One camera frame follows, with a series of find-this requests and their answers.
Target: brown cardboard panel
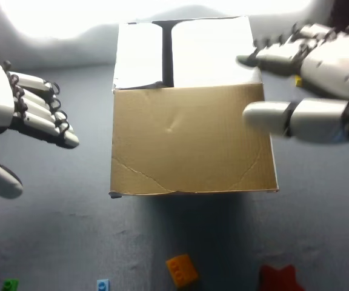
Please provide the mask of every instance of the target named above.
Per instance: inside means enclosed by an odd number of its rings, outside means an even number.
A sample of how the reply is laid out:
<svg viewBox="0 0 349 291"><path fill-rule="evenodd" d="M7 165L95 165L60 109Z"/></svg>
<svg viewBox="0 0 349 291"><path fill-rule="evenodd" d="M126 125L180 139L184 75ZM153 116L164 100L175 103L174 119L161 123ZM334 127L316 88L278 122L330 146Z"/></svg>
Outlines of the brown cardboard panel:
<svg viewBox="0 0 349 291"><path fill-rule="evenodd" d="M262 84L115 91L111 192L277 190L269 135L242 122Z"/></svg>

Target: robotic hand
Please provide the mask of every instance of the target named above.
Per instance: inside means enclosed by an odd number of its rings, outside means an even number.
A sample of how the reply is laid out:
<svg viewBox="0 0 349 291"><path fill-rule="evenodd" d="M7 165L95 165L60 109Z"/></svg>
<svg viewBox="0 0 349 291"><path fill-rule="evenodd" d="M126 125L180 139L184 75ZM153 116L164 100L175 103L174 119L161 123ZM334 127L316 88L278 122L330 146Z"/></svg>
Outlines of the robotic hand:
<svg viewBox="0 0 349 291"><path fill-rule="evenodd" d="M79 139L56 98L59 86L9 70L8 62L0 66L0 133L12 129L66 149L77 147ZM0 196L12 199L21 193L19 178L0 165Z"/></svg>
<svg viewBox="0 0 349 291"><path fill-rule="evenodd" d="M300 75L303 85L328 99L301 102L254 102L244 112L245 122L275 135L306 142L349 142L349 27L345 32L319 24L293 27L284 42L239 55L238 61L283 75Z"/></svg>

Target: white backdrop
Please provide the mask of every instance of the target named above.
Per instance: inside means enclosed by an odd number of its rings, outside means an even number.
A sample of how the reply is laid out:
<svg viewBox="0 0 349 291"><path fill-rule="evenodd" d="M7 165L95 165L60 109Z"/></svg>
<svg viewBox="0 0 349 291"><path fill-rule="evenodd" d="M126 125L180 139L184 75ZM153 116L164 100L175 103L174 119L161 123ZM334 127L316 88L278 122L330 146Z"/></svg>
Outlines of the white backdrop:
<svg viewBox="0 0 349 291"><path fill-rule="evenodd" d="M20 69L114 64L117 23L250 16L254 37L324 23L332 0L0 0L0 63Z"/></svg>

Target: red star-shaped object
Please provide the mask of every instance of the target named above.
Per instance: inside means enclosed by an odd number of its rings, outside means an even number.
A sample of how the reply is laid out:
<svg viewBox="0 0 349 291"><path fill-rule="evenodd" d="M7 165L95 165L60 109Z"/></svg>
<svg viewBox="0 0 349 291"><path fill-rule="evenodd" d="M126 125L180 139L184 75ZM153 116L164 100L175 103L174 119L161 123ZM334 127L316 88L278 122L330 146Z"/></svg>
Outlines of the red star-shaped object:
<svg viewBox="0 0 349 291"><path fill-rule="evenodd" d="M289 265L276 270L263 265L259 271L261 283L259 291L305 291L296 281L296 269Z"/></svg>

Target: bright light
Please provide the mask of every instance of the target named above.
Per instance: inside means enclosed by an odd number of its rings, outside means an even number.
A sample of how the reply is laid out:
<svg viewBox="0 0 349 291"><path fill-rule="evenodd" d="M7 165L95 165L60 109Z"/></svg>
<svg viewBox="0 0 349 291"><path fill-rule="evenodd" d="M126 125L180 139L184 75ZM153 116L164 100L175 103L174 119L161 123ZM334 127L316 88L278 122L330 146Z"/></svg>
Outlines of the bright light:
<svg viewBox="0 0 349 291"><path fill-rule="evenodd" d="M202 5L225 15L298 12L312 0L0 0L17 30L32 38L74 38L92 27L150 19L162 12Z"/></svg>

